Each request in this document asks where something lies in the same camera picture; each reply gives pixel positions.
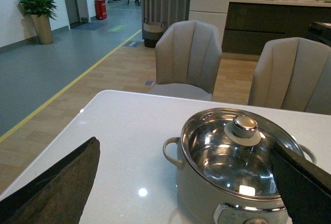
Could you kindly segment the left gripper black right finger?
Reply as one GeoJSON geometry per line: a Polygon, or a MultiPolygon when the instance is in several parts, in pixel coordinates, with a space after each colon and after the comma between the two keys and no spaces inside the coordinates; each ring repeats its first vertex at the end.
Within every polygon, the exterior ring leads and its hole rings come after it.
{"type": "Polygon", "coordinates": [[[330,174],[281,143],[270,148],[272,173],[293,223],[330,223],[330,174]]]}

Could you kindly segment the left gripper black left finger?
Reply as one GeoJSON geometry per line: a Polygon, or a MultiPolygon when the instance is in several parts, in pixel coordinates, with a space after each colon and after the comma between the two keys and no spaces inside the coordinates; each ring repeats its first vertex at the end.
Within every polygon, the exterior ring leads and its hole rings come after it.
{"type": "Polygon", "coordinates": [[[1,200],[1,223],[79,223],[99,158],[100,143],[92,137],[1,200]]]}

